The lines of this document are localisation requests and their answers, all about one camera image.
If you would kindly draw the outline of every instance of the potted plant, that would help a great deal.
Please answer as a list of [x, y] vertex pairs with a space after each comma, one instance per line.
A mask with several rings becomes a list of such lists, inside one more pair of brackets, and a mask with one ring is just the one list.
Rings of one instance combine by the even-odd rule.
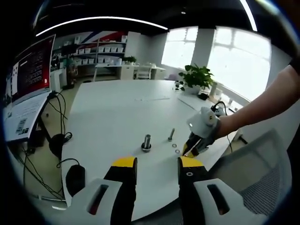
[[126, 62], [127, 64], [130, 63], [131, 65], [133, 65], [136, 62], [136, 57], [134, 56], [124, 57], [123, 61]]
[[206, 66], [198, 67], [196, 64], [194, 66], [186, 65], [185, 70], [185, 73], [180, 72], [178, 74], [183, 78], [183, 81], [176, 81], [176, 90], [181, 89], [190, 94], [198, 94], [200, 90], [209, 88], [212, 85], [213, 80], [211, 76], [213, 74]]

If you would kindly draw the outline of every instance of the human arm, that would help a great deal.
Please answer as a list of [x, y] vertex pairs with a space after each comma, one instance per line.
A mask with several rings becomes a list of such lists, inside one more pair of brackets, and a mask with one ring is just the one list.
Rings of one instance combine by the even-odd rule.
[[217, 138], [267, 120], [290, 108], [300, 98], [299, 57], [279, 72], [274, 82], [254, 101], [230, 116], [220, 117]]

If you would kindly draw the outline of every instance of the hand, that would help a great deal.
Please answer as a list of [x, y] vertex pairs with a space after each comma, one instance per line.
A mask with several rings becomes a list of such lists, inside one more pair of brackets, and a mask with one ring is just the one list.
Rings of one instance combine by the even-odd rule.
[[221, 122], [221, 126], [217, 132], [215, 140], [221, 137], [225, 137], [236, 130], [231, 116], [220, 116], [219, 119]]

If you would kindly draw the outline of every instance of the metal bolt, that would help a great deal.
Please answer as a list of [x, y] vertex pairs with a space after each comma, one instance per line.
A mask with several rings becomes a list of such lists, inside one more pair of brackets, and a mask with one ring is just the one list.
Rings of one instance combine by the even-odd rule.
[[175, 128], [172, 129], [170, 136], [168, 137], [168, 141], [172, 141], [174, 132], [175, 132]]
[[151, 149], [150, 139], [151, 139], [151, 135], [145, 136], [145, 140], [141, 145], [141, 148], [144, 152], [149, 152]]

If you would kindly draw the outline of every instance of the white round table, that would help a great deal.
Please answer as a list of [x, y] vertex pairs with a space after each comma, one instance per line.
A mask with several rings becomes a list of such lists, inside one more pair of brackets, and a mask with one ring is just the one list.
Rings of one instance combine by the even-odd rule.
[[[190, 134], [186, 120], [202, 106], [213, 105], [174, 91], [172, 81], [132, 80], [84, 83], [74, 99], [67, 121], [72, 139], [63, 146], [62, 160], [76, 158], [86, 170], [86, 183], [103, 178], [112, 162], [137, 157], [136, 201], [132, 220], [147, 216], [178, 198], [177, 158]], [[175, 128], [173, 141], [167, 140]], [[152, 148], [145, 153], [141, 144], [151, 135]], [[218, 139], [200, 154], [209, 170], [228, 146]], [[72, 197], [65, 177], [70, 160], [62, 164], [67, 205]]]

